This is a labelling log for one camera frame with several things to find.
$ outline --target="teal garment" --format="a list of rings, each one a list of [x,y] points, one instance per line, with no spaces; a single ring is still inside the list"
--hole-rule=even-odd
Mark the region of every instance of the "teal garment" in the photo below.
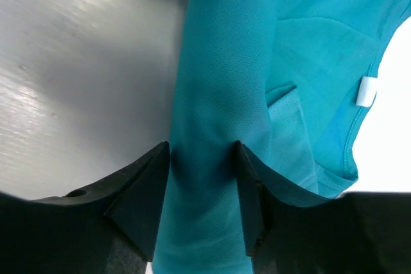
[[[411,0],[190,0],[171,124],[171,173],[155,274],[251,274],[235,178],[241,140],[267,166],[328,198],[358,175],[352,145]]]

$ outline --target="teal fabric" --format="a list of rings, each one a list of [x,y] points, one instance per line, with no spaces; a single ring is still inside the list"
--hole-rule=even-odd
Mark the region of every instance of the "teal fabric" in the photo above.
[[[328,198],[358,178],[353,141],[411,0],[190,0],[155,274],[251,274],[227,156],[241,140]]]

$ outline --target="gray metallic surface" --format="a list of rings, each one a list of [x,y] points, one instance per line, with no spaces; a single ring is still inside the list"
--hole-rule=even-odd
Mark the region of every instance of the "gray metallic surface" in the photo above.
[[[187,0],[0,0],[0,191],[62,195],[168,139]]]

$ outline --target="white tag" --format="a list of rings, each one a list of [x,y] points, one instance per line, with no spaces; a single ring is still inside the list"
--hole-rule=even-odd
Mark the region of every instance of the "white tag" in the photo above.
[[[357,106],[371,107],[377,95],[378,79],[365,76],[361,79],[360,90],[358,90]]]

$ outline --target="table surface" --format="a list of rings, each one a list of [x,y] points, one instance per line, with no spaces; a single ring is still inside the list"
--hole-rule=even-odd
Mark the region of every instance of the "table surface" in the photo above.
[[[187,1],[0,0],[0,191],[61,196],[168,139]],[[408,21],[354,147],[353,189],[411,191],[410,41]]]

